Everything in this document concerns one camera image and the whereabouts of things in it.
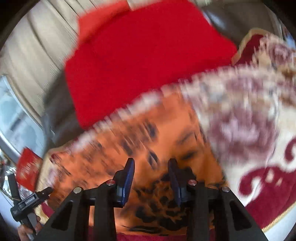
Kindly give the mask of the person's left hand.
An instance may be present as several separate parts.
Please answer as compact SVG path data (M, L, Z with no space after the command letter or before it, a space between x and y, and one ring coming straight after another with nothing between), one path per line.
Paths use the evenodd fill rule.
M39 233L40 230L43 228L42 224L40 223L41 218L39 216L36 216L37 223L35 226L35 232ZM26 225L20 225L18 227L18 236L21 241L30 241L29 235L33 234L33 230L27 227Z

